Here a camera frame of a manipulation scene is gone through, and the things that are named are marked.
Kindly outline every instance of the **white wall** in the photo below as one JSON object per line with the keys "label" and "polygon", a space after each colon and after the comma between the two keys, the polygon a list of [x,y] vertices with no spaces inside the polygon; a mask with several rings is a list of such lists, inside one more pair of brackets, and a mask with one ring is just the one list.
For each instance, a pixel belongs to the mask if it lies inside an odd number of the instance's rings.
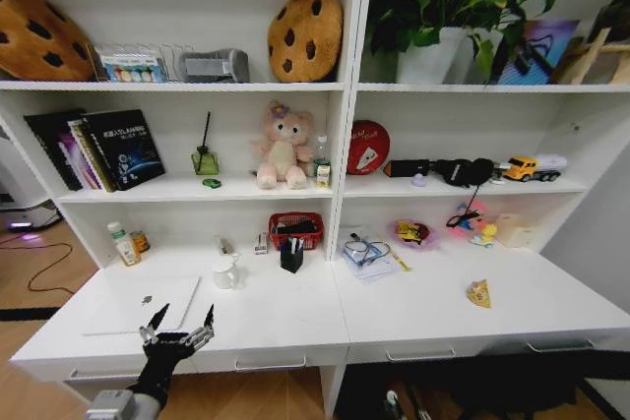
{"label": "white wall", "polygon": [[[542,253],[626,312],[630,312],[630,147],[601,177]],[[612,349],[630,350],[630,339]],[[592,381],[630,418],[630,383]]]}

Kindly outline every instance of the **black book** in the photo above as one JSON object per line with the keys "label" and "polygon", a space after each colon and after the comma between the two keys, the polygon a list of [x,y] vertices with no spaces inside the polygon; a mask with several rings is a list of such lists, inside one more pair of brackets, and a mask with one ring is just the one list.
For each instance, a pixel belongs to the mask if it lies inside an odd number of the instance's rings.
{"label": "black book", "polygon": [[37,137],[39,144],[71,191],[83,189],[83,186],[81,182],[79,182],[63,151],[59,148],[59,142],[61,141],[61,135],[70,134],[68,122],[81,118],[83,112],[85,112],[85,110],[72,109],[64,112],[26,115],[24,117],[29,127],[31,127],[32,132]]}
{"label": "black book", "polygon": [[118,190],[164,173],[142,110],[94,112],[83,118]]}

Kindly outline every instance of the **pink teddy bear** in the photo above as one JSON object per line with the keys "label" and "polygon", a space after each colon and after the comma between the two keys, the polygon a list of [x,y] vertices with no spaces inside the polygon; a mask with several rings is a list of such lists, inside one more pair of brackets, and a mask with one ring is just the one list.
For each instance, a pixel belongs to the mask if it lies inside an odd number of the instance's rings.
{"label": "pink teddy bear", "polygon": [[278,181],[286,181],[289,189],[304,189],[306,173],[313,159],[313,150],[306,145],[314,128],[309,112],[290,112],[276,100],[265,112],[267,140],[254,143],[255,152],[263,157],[257,181],[261,189],[274,189]]}

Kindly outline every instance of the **plush toy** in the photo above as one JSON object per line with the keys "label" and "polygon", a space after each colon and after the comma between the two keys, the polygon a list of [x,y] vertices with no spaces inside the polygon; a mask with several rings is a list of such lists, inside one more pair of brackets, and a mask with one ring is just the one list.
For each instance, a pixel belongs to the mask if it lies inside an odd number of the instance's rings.
{"label": "plush toy", "polygon": [[267,139],[254,143],[255,151],[264,159],[258,168],[258,186],[273,189],[278,181],[286,181],[289,189],[304,189],[305,171],[313,159],[313,150],[306,145],[313,132],[313,116],[291,112],[272,100],[264,122]]}
{"label": "plush toy", "polygon": [[338,0],[288,0],[267,34],[276,77],[283,83],[324,79],[337,63],[343,24]]}
{"label": "plush toy", "polygon": [[47,0],[0,0],[0,69],[33,81],[87,81],[88,38]]}

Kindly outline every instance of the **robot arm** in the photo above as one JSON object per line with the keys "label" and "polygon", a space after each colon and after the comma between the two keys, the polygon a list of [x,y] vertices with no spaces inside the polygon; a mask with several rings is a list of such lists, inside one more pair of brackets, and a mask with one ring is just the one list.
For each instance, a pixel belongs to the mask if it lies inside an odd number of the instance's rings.
{"label": "robot arm", "polygon": [[213,305],[202,327],[192,331],[156,334],[166,304],[147,327],[140,327],[147,364],[138,383],[127,390],[102,390],[86,413],[87,420],[156,420],[166,406],[170,380],[177,363],[191,357],[215,336]]}

